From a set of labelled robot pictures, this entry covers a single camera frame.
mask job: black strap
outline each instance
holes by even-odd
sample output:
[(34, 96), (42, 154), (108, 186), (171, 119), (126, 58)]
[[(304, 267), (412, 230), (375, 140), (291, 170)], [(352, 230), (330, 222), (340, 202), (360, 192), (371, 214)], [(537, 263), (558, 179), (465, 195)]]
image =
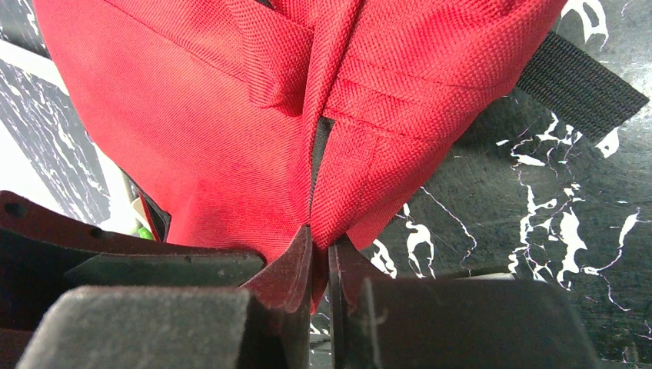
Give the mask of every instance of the black strap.
[(633, 117), (649, 99), (554, 32), (517, 86), (592, 141)]

